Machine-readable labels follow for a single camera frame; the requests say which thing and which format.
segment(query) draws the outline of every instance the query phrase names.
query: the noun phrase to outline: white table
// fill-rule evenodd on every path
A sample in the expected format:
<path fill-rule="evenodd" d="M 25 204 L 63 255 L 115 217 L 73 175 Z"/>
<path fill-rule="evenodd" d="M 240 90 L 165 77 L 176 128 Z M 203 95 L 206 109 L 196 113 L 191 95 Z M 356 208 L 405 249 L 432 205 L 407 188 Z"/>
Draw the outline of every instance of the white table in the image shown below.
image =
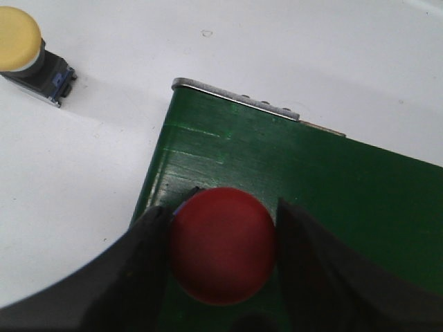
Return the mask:
<path fill-rule="evenodd" d="M 61 109 L 0 78 L 0 306 L 126 231 L 174 77 L 443 165 L 443 2 L 4 1 L 76 69 Z"/>

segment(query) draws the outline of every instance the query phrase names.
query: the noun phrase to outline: yellow push button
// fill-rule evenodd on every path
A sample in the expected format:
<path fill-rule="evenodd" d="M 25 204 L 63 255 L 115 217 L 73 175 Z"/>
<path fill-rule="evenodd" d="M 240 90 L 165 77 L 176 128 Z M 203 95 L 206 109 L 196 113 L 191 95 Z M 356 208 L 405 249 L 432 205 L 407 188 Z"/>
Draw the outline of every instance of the yellow push button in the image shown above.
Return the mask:
<path fill-rule="evenodd" d="M 16 71 L 32 64 L 41 43 L 39 26 L 29 14 L 0 6 L 0 71 Z"/>

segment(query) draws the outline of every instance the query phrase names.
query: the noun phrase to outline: scratch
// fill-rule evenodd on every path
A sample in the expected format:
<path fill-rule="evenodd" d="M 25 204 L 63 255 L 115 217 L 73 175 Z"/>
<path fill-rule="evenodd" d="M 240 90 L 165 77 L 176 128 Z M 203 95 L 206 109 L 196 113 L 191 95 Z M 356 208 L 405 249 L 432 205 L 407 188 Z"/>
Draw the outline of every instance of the scratch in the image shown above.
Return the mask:
<path fill-rule="evenodd" d="M 189 156 L 189 157 L 193 157 L 193 158 L 200 158 L 200 159 L 204 159 L 204 160 L 209 160 L 209 161 L 215 162 L 215 163 L 220 164 L 220 165 L 224 164 L 223 160 L 217 160 L 217 159 L 214 159 L 214 158 L 198 156 L 196 154 L 191 154 L 189 152 L 184 152 L 184 151 L 174 150 L 174 149 L 168 149 L 167 147 L 164 147 L 163 150 L 164 151 L 168 151 L 168 152 L 172 152 L 172 153 L 175 153 L 175 154 L 184 154 L 185 156 Z"/>
<path fill-rule="evenodd" d="M 193 127 L 187 127 L 187 126 L 183 126 L 181 124 L 176 124 L 176 123 L 165 123 L 164 126 L 177 127 L 177 128 L 180 128 L 180 129 L 185 129 L 185 130 L 192 131 L 192 132 L 195 132 L 195 133 L 202 133 L 203 135 L 213 136 L 213 137 L 217 137 L 217 138 L 221 137 L 220 135 L 218 135 L 216 133 L 211 133 L 210 131 L 204 131 L 204 130 L 201 130 L 201 129 L 197 129 L 197 128 L 193 128 Z"/>

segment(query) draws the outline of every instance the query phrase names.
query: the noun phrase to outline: green board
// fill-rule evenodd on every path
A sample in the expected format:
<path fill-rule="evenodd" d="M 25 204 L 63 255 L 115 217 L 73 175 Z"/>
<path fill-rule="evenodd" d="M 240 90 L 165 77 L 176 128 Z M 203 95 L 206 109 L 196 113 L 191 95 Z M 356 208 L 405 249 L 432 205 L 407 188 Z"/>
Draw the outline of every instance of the green board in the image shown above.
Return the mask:
<path fill-rule="evenodd" d="M 186 86 L 170 103 L 134 220 L 193 187 L 236 187 L 275 216 L 279 197 L 393 274 L 443 295 L 443 169 Z M 228 331 L 264 311 L 289 330 L 276 275 L 250 300 L 200 304 L 170 277 L 160 331 Z"/>

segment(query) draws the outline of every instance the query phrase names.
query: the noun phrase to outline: metal edge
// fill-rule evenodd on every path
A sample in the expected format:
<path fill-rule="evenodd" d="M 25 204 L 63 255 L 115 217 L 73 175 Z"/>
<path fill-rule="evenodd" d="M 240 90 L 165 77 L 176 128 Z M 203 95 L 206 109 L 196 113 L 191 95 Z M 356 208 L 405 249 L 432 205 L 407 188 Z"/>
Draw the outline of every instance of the metal edge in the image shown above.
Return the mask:
<path fill-rule="evenodd" d="M 254 109 L 258 109 L 260 111 L 267 112 L 275 116 L 280 116 L 289 120 L 299 121 L 300 118 L 300 114 L 297 114 L 290 109 L 275 107 L 268 104 L 267 102 L 259 102 L 254 99 L 250 99 L 250 97 L 248 96 L 238 95 L 236 93 L 216 88 L 215 86 L 211 86 L 209 84 L 205 84 L 196 80 L 191 80 L 190 78 L 178 77 L 174 79 L 172 83 L 172 90 L 175 90 L 175 88 L 179 87 L 187 87 L 204 93 L 208 93 L 210 95 L 215 95 L 217 97 L 230 100 L 231 102 L 243 104 L 245 106 L 252 107 Z"/>

